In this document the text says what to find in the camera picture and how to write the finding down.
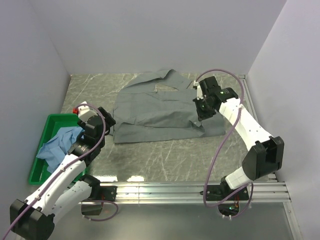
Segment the grey long sleeve shirt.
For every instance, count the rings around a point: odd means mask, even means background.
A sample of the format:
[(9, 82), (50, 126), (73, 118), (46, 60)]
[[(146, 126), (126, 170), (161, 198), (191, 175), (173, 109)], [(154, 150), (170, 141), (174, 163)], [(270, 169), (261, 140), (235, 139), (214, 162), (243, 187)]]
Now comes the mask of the grey long sleeve shirt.
[(197, 92), (189, 88), (191, 82), (173, 69), (143, 73), (129, 82), (114, 103), (114, 143), (223, 136), (225, 121), (220, 114), (198, 120), (193, 102)]

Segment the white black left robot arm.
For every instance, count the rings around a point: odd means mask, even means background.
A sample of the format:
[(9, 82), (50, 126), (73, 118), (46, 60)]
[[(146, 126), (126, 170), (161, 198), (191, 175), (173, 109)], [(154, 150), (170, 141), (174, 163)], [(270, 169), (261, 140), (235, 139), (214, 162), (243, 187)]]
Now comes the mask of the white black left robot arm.
[(73, 113), (83, 132), (51, 176), (25, 200), (16, 199), (9, 208), (8, 231), (26, 240), (47, 240), (55, 224), (79, 202), (102, 206), (115, 201), (114, 196), (104, 197), (101, 182), (91, 175), (85, 174), (74, 185), (70, 184), (100, 154), (116, 121), (103, 107), (87, 102), (74, 108)]

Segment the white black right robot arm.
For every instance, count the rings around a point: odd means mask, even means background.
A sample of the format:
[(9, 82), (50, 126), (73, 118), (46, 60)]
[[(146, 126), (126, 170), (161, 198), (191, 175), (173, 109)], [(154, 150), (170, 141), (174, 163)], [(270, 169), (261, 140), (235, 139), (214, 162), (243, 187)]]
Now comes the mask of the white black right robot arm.
[(230, 88), (221, 88), (214, 76), (194, 81), (197, 90), (193, 102), (200, 121), (220, 113), (243, 140), (247, 154), (241, 167), (222, 178), (218, 195), (226, 200), (238, 194), (238, 188), (281, 169), (285, 143), (274, 137), (253, 118)]

